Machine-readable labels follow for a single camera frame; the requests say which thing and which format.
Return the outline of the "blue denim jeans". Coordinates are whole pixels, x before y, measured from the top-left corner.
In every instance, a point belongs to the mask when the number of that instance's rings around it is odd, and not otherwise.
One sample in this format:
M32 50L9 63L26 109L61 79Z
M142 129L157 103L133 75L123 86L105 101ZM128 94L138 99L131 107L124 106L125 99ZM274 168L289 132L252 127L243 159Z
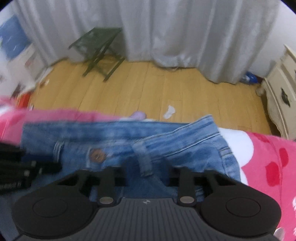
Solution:
M193 123L27 123L21 147L62 164L59 174L38 179L37 186L77 170L124 168L127 185L116 188L117 198L176 198L177 189L168 186L171 167L241 179L239 164L210 115Z

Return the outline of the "green folding stool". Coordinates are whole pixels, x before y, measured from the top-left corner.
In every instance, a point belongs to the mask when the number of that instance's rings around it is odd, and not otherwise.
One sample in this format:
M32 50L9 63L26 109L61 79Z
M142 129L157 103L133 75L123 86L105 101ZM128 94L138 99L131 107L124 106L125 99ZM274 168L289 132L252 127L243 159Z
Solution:
M106 82L121 63L123 63L125 58L116 53L111 47L111 44L121 32L122 28L93 28L68 47L69 50L74 48L84 57L85 62L88 63L88 67L83 73L84 77L91 70L97 69L98 72L104 76L103 81ZM105 73L102 68L98 66L98 63L103 60L108 51L111 53L112 57L115 58L116 64L108 73Z

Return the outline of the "white paper scrap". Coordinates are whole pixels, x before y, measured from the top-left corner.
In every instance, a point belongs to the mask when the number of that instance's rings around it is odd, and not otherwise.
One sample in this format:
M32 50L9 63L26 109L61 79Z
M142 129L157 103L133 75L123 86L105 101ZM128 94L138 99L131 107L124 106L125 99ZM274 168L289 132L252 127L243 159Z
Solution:
M169 105L167 111L164 113L163 118L165 120L170 119L174 114L176 113L176 110L173 106Z

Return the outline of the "pink floral bed blanket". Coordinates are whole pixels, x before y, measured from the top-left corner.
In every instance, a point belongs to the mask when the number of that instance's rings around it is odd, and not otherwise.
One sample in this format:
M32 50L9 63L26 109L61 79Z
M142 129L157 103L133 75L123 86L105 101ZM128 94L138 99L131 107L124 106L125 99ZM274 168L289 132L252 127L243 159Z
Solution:
M25 124L58 121L79 123L159 122L144 117L119 118L98 112L82 112L69 109L28 110L16 107L9 99L1 99L2 142L21 147L21 136ZM240 182L267 194L280 205L282 214L276 229L276 234L280 240L295 240L295 142L259 133L220 127L218 129L239 164ZM45 186L37 186L36 181L38 179L47 176L52 177L57 174L41 175L32 182L30 188L1 197L1 234L5 239L13 240L18 236L18 231L11 216L12 205L27 193Z

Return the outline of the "blue white box stack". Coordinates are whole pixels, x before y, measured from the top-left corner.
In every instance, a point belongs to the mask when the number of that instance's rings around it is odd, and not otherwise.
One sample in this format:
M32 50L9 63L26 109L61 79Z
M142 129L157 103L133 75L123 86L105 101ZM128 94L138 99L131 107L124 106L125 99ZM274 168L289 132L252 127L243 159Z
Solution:
M52 70L17 16L7 19L1 25L1 97L18 98L33 91Z

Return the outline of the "blue bottle on floor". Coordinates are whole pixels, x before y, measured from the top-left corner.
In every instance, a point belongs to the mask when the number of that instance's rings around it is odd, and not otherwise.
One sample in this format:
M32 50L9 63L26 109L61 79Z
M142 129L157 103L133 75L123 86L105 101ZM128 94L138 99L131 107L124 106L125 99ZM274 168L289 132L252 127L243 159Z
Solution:
M241 83L244 83L244 84L250 84L250 85L258 84L259 83L257 77L253 73L251 73L249 71L247 71L243 75L243 77L240 79L240 82Z

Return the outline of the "cream bedside nightstand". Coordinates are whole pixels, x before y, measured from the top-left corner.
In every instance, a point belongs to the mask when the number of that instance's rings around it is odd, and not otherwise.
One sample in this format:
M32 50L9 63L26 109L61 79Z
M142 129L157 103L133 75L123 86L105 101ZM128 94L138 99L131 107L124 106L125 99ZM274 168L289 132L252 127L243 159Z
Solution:
M295 141L295 51L285 52L256 90L267 98L267 113L282 138Z

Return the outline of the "grey curtain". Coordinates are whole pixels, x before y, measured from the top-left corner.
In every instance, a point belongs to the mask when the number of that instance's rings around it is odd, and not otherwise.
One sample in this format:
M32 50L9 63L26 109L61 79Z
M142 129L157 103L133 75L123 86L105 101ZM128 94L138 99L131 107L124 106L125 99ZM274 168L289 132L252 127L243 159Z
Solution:
M113 47L129 61L197 68L236 84L273 28L279 1L13 1L47 64L83 57L69 46L95 27L118 27Z

